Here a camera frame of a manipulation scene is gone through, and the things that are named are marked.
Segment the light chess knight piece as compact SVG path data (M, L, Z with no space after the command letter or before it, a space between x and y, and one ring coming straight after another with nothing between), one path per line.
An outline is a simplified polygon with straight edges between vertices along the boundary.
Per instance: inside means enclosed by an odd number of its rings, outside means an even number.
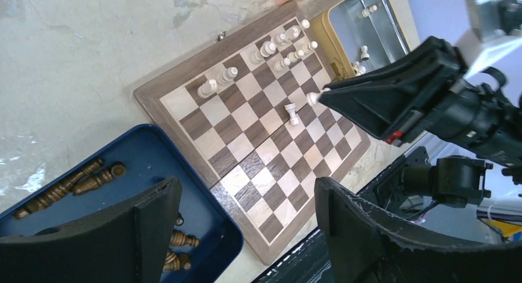
M238 75L238 69L236 67L226 68L220 74L217 75L216 81L220 86L226 86L232 83Z

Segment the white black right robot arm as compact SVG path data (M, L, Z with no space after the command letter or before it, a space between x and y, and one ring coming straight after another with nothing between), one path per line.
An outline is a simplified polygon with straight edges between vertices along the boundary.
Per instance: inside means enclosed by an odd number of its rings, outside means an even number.
M474 153L406 167L388 189L452 207L480 204L491 195L484 176L494 164L521 183L521 106L489 84L470 84L467 70L460 49L431 36L390 65L326 84L318 102L391 145L426 131Z

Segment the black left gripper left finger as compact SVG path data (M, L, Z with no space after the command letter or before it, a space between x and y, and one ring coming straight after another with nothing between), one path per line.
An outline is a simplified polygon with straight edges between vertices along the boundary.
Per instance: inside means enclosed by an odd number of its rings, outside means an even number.
M134 197L32 236L1 238L2 282L159 282L182 184Z

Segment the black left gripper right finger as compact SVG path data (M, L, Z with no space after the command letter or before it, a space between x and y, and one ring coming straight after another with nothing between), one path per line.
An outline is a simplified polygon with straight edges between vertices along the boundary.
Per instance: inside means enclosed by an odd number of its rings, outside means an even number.
M520 282L521 243L485 244L415 225L329 177L315 181L318 227L336 282Z

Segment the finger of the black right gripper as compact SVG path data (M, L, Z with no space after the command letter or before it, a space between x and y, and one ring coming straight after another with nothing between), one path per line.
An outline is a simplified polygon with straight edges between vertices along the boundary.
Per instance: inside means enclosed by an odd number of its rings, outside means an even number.
M385 141L405 131L413 111L425 114L440 102L452 79L453 46L430 36L385 67L326 85L318 103Z

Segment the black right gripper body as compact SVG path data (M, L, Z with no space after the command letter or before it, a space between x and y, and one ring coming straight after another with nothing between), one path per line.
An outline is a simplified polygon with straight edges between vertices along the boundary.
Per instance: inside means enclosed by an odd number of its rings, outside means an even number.
M395 131L384 139L402 145L423 131L456 144L504 167L521 166L521 107L503 94L507 82L496 68L484 73L499 84L473 86L464 78L467 66L457 48L430 36L406 57L386 67L394 90L409 91L395 103Z

